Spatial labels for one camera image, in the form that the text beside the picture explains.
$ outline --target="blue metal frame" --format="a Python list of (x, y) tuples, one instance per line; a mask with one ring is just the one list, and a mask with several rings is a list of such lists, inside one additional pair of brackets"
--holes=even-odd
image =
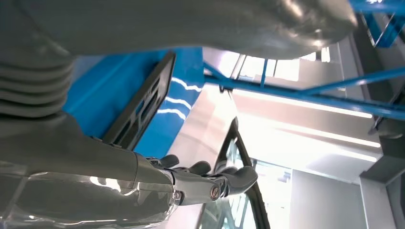
[(350, 0), (350, 4), (356, 12), (405, 15), (403, 0)]
[(405, 107), (400, 105), (382, 103), (377, 101), (358, 101), (319, 94), (327, 90), (337, 89), (341, 87), (363, 85), (367, 83), (387, 80), (394, 77), (404, 76), (405, 68), (373, 73), (356, 79), (330, 83), (306, 90), (297, 90), (293, 88), (280, 87), (264, 83), (262, 84), (262, 82), (264, 82), (265, 74), (262, 75), (261, 83), (254, 83), (227, 78), (206, 62), (204, 63), (204, 67), (210, 70), (213, 74), (212, 76), (205, 76), (206, 83), (218, 84), (228, 89), (242, 89), (352, 111), (371, 113), (382, 117), (405, 120)]

